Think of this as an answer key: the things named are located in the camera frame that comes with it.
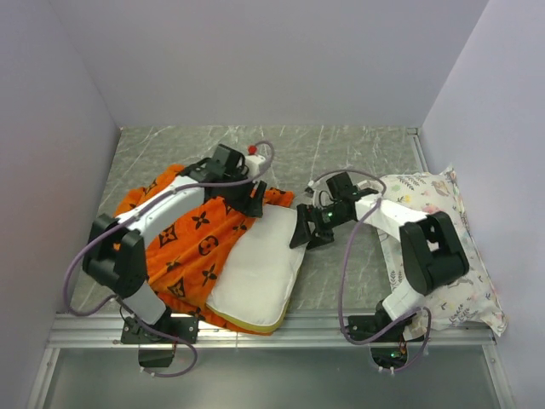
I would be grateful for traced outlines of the white pillow yellow edge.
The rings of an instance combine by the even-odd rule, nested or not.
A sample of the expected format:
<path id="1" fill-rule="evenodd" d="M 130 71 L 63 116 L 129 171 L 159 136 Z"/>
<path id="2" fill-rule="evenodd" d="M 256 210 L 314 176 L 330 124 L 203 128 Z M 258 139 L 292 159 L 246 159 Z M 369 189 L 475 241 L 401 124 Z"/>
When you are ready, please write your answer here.
<path id="1" fill-rule="evenodd" d="M 295 222 L 295 210 L 268 204 L 230 250 L 206 306 L 238 331 L 281 326 L 306 252 L 290 248 Z"/>

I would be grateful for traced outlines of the orange patterned pillowcase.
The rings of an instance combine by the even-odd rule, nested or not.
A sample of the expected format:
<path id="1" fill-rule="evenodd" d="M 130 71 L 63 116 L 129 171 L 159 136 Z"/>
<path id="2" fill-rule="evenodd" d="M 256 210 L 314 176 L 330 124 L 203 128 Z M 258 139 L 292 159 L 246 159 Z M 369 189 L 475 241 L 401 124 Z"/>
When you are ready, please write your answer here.
<path id="1" fill-rule="evenodd" d="M 293 200 L 291 191 L 269 188 L 263 213 L 266 205 L 291 209 Z M 238 331 L 213 313 L 206 302 L 230 250 L 257 219 L 237 211 L 226 213 L 220 198 L 209 199 L 180 217 L 146 248 L 149 285 L 174 312 Z"/>

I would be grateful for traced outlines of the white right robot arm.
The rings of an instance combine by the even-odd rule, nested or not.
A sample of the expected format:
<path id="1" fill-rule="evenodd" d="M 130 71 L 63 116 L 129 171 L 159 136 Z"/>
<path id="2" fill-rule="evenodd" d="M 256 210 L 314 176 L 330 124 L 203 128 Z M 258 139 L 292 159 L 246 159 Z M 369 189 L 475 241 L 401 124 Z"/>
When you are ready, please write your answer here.
<path id="1" fill-rule="evenodd" d="M 331 203 L 299 204 L 290 248 L 309 250 L 334 241 L 333 229 L 355 221 L 382 230 L 401 246 L 404 280 L 381 301 L 372 317 L 371 334 L 392 341 L 404 332 L 408 321 L 422 308 L 424 297 L 460 279 L 469 271 L 468 258 L 449 215 L 412 210 L 384 198 L 380 188 L 359 188 L 350 170 L 331 171 L 326 181 Z"/>

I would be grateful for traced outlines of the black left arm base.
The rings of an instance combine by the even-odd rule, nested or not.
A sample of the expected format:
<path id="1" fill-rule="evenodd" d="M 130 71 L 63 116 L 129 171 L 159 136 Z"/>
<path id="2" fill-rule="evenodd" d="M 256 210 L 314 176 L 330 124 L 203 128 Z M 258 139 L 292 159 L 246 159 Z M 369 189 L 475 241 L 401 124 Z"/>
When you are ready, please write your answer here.
<path id="1" fill-rule="evenodd" d="M 138 363 L 142 371 L 155 377 L 175 377 L 188 373 L 198 362 L 194 347 L 198 338 L 198 320 L 189 317 L 160 319 L 155 325 L 148 325 L 137 317 L 124 319 L 120 344 L 138 348 Z M 178 372 L 159 373 L 174 364 L 176 352 L 181 347 L 189 349 L 191 359 L 188 366 Z"/>

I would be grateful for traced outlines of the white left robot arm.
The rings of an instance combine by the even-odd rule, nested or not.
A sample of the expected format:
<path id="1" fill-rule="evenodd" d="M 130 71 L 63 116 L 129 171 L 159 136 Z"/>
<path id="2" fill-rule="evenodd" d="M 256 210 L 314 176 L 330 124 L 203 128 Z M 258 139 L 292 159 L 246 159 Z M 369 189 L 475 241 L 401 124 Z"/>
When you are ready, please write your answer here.
<path id="1" fill-rule="evenodd" d="M 142 322 L 141 332 L 151 342 L 166 340 L 172 323 L 166 304 L 148 283 L 146 248 L 180 217 L 215 197 L 246 216 L 260 217 L 267 186 L 260 178 L 274 156 L 264 157 L 256 149 L 241 153 L 220 144 L 212 156 L 185 167 L 143 204 L 93 222 L 81 254 L 83 271 Z"/>

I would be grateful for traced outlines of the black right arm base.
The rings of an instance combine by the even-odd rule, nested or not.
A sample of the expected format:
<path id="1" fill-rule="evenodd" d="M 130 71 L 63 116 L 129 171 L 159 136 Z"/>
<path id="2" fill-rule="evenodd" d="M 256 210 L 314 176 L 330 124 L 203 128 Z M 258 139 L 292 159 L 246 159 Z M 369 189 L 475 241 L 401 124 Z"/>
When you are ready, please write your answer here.
<path id="1" fill-rule="evenodd" d="M 375 340 L 379 346 L 370 348 L 370 357 L 378 370 L 396 372 L 408 366 L 410 363 L 407 347 L 409 336 L 404 334 L 404 330 L 415 317 L 416 314 L 410 315 Z M 389 315 L 384 312 L 375 312 L 373 315 L 349 315 L 345 329 L 351 340 L 361 342 L 373 337 L 392 322 Z"/>

